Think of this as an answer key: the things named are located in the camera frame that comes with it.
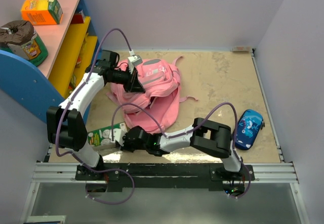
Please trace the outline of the pink student backpack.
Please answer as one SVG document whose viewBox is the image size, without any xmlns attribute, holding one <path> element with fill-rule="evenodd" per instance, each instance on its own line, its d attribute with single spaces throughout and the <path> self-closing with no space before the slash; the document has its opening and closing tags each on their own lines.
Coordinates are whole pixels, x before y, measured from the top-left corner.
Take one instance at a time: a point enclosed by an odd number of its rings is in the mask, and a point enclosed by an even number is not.
<svg viewBox="0 0 324 224">
<path fill-rule="evenodd" d="M 164 59 L 144 59 L 135 68 L 138 79 L 146 90 L 143 94 L 127 93 L 121 84 L 111 83 L 107 96 L 116 104 L 133 103 L 145 109 L 150 115 L 134 105 L 122 106 L 124 121 L 128 128 L 142 127 L 148 133 L 160 133 L 175 123 L 180 103 L 189 96 L 180 97 L 181 72 L 176 63 Z"/>
</svg>

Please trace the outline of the green paperback book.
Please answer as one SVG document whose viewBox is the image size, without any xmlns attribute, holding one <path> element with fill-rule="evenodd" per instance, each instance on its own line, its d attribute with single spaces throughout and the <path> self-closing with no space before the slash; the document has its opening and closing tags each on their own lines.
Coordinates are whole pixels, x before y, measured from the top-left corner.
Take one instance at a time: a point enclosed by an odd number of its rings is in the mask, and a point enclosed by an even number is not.
<svg viewBox="0 0 324 224">
<path fill-rule="evenodd" d="M 110 131 L 114 128 L 120 128 L 128 132 L 125 122 L 115 124 L 113 127 L 107 126 L 88 132 L 88 142 L 95 150 L 118 149 L 119 144 L 111 143 Z"/>
</svg>

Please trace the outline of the blue pencil case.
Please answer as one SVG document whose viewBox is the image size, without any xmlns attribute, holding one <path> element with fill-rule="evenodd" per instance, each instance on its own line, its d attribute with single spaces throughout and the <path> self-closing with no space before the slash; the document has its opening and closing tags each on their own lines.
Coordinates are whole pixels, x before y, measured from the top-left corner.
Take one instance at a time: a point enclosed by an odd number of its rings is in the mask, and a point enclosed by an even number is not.
<svg viewBox="0 0 324 224">
<path fill-rule="evenodd" d="M 259 112 L 252 109 L 246 110 L 238 121 L 236 148 L 244 151 L 249 150 L 264 126 L 263 116 Z"/>
</svg>

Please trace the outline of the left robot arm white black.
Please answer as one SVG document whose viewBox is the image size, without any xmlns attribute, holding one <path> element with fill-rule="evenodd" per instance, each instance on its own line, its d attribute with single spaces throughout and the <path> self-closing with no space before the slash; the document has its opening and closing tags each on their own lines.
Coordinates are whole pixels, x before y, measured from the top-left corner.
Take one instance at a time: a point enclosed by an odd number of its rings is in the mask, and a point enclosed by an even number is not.
<svg viewBox="0 0 324 224">
<path fill-rule="evenodd" d="M 121 84 L 128 93 L 144 93 L 145 89 L 138 79 L 136 66 L 142 58 L 130 51 L 126 69 L 121 70 L 119 54 L 103 50 L 100 59 L 95 60 L 85 69 L 81 82 L 72 94 L 58 107 L 51 106 L 46 112 L 48 140 L 55 145 L 56 155 L 72 155 L 87 168 L 87 174 L 94 180 L 105 174 L 103 159 L 88 142 L 88 132 L 83 115 L 94 96 L 108 82 Z"/>
</svg>

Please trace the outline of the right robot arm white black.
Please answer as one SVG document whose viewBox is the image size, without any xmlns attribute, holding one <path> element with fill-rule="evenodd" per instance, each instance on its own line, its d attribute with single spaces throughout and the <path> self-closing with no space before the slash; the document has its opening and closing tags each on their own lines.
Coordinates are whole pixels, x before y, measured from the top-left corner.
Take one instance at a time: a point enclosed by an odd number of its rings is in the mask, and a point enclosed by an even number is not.
<svg viewBox="0 0 324 224">
<path fill-rule="evenodd" d="M 178 149 L 192 147 L 222 160 L 225 173 L 231 180 L 243 175 L 241 158 L 232 146 L 231 128 L 227 125 L 196 118 L 193 124 L 173 133 L 148 133 L 142 127 L 131 128 L 119 141 L 125 151 L 145 150 L 161 157 Z"/>
</svg>

